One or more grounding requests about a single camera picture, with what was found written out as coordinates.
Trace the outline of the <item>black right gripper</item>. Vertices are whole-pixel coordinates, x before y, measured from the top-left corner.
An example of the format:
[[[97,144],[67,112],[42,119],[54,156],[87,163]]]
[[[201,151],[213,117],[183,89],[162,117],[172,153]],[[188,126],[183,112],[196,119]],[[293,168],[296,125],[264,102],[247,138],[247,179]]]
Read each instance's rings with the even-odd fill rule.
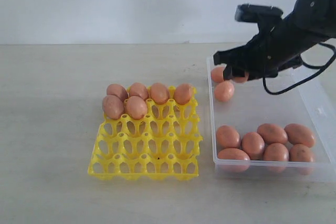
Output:
[[[304,51],[305,32],[297,27],[294,19],[266,19],[258,22],[259,33],[245,47],[217,51],[213,54],[215,66],[226,64],[224,80],[243,77],[249,79],[275,78],[278,72],[298,65],[296,58]],[[241,70],[233,66],[246,66]]]

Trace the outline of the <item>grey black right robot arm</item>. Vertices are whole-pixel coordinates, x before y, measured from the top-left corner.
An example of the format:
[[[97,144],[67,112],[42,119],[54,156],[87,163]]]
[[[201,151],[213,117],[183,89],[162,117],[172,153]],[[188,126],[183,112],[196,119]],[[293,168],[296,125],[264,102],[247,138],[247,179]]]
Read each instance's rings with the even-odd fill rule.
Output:
[[[335,0],[296,0],[286,17],[274,6],[241,4],[235,20],[256,23],[259,32],[246,44],[213,55],[214,65],[225,64],[224,76],[245,72],[249,79],[275,78],[279,72],[302,65],[301,54],[335,38]]]

